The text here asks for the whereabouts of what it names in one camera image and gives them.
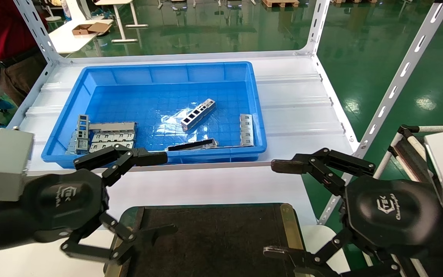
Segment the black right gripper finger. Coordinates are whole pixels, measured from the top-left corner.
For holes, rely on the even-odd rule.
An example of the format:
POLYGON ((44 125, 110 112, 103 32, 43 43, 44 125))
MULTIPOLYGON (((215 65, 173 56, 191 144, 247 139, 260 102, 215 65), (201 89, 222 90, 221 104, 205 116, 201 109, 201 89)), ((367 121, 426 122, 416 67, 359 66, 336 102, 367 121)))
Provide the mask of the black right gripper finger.
POLYGON ((268 258, 287 260, 292 263, 295 273, 314 277, 399 277, 401 275, 400 266, 393 259, 355 271, 338 273, 332 270, 327 261, 356 239, 355 231, 343 229, 316 254, 301 249, 275 246, 264 247, 263 254, 268 258))
POLYGON ((334 196, 343 196, 346 182, 332 169, 357 177, 372 176, 376 165, 335 150, 320 149, 312 154, 297 153, 290 160, 274 159, 271 169, 281 174, 309 174, 334 196))

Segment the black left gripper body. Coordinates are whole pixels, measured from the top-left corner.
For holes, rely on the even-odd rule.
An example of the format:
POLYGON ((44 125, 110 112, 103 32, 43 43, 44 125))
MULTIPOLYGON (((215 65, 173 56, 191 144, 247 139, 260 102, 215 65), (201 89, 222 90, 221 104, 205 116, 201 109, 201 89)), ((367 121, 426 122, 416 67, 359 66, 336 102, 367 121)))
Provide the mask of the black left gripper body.
POLYGON ((90 234, 100 226, 99 217, 107 207, 102 178, 85 169, 37 177, 23 190, 32 240, 39 243, 54 242, 73 231, 90 234))

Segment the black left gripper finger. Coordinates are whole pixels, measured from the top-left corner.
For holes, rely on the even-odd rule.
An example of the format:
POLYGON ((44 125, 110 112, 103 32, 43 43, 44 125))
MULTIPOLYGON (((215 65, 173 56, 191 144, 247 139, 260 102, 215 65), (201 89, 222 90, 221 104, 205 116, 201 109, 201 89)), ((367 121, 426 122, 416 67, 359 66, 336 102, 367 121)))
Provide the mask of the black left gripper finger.
POLYGON ((110 187, 133 167, 163 165, 167 161, 166 152, 148 152, 145 148, 129 149, 121 144, 114 144, 81 156, 73 164, 76 170, 90 171, 109 165, 102 173, 102 183, 110 187))
POLYGON ((169 224, 133 232, 109 214, 101 213, 72 231, 69 238, 60 246, 60 250, 74 259, 123 265, 135 254, 153 247, 160 236, 174 234, 177 231, 176 225, 169 224), (101 225, 122 240, 118 247, 109 249, 80 244, 81 239, 91 235, 101 225))

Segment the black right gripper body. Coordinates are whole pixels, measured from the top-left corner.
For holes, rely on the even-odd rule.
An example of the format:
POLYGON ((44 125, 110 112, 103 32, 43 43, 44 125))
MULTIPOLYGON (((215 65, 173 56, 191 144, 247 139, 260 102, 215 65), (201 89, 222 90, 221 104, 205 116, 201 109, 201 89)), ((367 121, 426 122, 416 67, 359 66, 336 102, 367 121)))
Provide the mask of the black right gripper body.
POLYGON ((345 189, 347 223, 375 249, 415 257, 428 253, 443 217, 434 189, 406 179, 362 176, 345 189))

